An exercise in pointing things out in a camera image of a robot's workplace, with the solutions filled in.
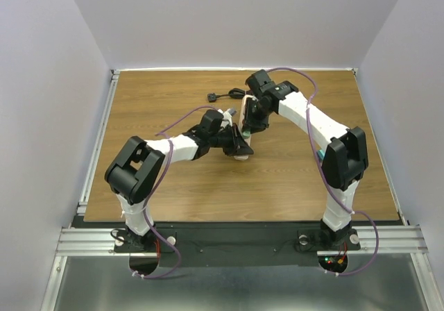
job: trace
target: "wooden tabletop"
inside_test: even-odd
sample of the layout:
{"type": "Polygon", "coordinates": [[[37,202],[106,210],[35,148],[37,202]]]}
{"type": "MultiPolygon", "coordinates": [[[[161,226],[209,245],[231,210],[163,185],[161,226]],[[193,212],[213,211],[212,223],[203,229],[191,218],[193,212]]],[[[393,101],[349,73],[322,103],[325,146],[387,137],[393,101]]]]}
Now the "wooden tabletop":
{"type": "MultiPolygon", "coordinates": [[[[125,144],[138,135],[154,136],[196,106],[207,105],[210,92],[225,94],[233,87],[246,89],[252,72],[121,72],[101,147],[85,221],[123,221],[116,196],[103,176],[125,144]]],[[[370,166],[355,196],[355,210],[374,219],[397,219],[375,140],[352,72],[309,72],[320,92],[314,104],[331,118],[359,126],[367,134],[370,166]]],[[[313,88],[303,77],[275,72],[279,83],[291,81],[308,97],[313,88]]],[[[240,109],[241,100],[228,97],[213,103],[225,110],[240,109]]],[[[195,112],[168,134],[178,135],[197,124],[205,110],[195,112]]],[[[255,154],[241,162],[221,149],[192,162],[171,165],[150,200],[156,221],[288,221],[317,220],[323,215],[327,192],[316,169],[307,135],[279,115],[270,127],[254,134],[255,154]]]]}

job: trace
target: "metal floor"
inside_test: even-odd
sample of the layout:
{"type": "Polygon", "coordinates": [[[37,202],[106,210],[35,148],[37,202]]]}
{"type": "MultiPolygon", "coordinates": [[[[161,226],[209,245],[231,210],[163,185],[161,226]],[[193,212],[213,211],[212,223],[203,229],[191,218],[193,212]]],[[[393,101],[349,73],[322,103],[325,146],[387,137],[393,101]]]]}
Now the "metal floor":
{"type": "MultiPolygon", "coordinates": [[[[350,269],[369,255],[351,255],[350,269]]],[[[379,255],[372,267],[335,278],[315,267],[179,268],[142,280],[126,257],[70,257],[56,310],[284,311],[427,310],[409,254],[379,255]]]]}

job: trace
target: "black cable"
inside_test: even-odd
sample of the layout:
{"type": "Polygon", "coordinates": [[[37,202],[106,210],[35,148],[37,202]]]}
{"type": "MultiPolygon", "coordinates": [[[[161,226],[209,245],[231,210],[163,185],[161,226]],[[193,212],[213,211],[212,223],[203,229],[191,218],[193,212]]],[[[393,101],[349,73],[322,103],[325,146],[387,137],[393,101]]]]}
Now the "black cable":
{"type": "Polygon", "coordinates": [[[211,93],[207,95],[208,101],[210,103],[216,101],[218,98],[221,97],[230,97],[233,99],[243,99],[243,97],[247,94],[246,91],[239,89],[237,87],[232,88],[227,94],[215,94],[211,93]]]}
{"type": "Polygon", "coordinates": [[[112,238],[114,238],[115,240],[118,240],[119,242],[122,242],[122,243],[126,243],[126,240],[124,239],[124,238],[122,238],[122,237],[119,237],[119,236],[116,236],[113,232],[114,231],[120,231],[120,230],[122,230],[122,229],[112,229],[111,231],[110,231],[110,235],[111,235],[111,237],[112,238]]]}

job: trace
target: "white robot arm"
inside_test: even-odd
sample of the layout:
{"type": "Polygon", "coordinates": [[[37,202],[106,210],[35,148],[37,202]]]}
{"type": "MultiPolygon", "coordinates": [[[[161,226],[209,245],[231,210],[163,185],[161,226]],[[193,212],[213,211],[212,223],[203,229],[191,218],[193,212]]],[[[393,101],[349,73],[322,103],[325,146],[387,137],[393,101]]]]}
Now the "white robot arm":
{"type": "Polygon", "coordinates": [[[169,164],[196,160],[208,153],[210,148],[222,148],[227,156],[253,154],[237,125],[232,123],[235,112],[234,109],[225,112],[207,110],[199,124],[179,136],[164,140],[143,140],[134,136],[126,142],[108,167],[105,179],[116,193],[126,226],[135,237],[148,233],[147,219],[154,225],[148,199],[162,165],[168,160],[169,164]],[[141,163],[139,169],[133,163],[141,163]]]}
{"type": "MultiPolygon", "coordinates": [[[[246,84],[254,96],[245,100],[241,114],[244,137],[265,130],[272,112],[308,133],[307,100],[297,87],[288,81],[275,84],[264,70],[251,75],[246,84]]],[[[327,183],[335,197],[346,208],[352,208],[359,180],[368,166],[365,132],[359,127],[350,130],[315,106],[310,106],[309,113],[313,139],[325,152],[322,170],[327,183]]],[[[350,220],[351,214],[328,193],[322,221],[336,235],[335,238],[340,239],[350,220]]]]}

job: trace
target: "cable connector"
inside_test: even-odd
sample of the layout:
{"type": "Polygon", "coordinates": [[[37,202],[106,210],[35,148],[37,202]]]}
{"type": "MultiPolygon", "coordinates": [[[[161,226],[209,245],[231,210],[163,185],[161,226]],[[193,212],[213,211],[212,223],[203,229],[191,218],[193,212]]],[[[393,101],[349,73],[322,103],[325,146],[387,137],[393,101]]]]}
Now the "cable connector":
{"type": "Polygon", "coordinates": [[[217,95],[215,93],[211,93],[207,95],[207,98],[210,103],[213,103],[217,100],[217,95]]]}
{"type": "Polygon", "coordinates": [[[207,94],[207,99],[208,99],[208,101],[210,103],[213,103],[218,98],[221,98],[221,97],[230,97],[230,98],[233,98],[233,99],[243,99],[243,97],[246,94],[249,94],[249,92],[246,92],[246,91],[243,91],[242,89],[234,87],[227,94],[215,94],[213,92],[211,94],[207,94]]]}

